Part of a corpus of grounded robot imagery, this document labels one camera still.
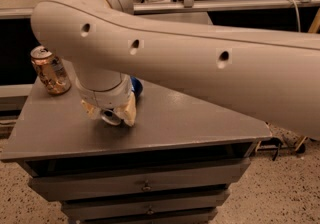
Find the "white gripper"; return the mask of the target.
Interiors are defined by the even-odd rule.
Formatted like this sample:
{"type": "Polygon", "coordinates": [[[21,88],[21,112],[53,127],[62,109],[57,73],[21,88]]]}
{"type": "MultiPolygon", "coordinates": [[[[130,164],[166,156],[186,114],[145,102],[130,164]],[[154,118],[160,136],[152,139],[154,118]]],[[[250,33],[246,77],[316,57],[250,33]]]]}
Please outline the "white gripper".
{"type": "Polygon", "coordinates": [[[132,90],[131,79],[128,75],[120,75],[120,82],[103,91],[85,88],[75,81],[76,88],[82,99],[81,105],[92,120],[100,118],[100,109],[114,109],[115,114],[130,127],[136,120],[136,99],[132,90]]]}

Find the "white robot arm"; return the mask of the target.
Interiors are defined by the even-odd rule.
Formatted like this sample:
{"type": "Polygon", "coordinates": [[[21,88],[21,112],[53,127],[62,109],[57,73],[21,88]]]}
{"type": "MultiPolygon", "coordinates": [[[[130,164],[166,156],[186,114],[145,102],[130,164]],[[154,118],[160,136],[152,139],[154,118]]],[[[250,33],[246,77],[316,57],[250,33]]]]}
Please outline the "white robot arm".
{"type": "Polygon", "coordinates": [[[320,138],[316,34],[146,19],[133,0],[41,0],[37,40],[58,56],[135,76],[320,138]]]}

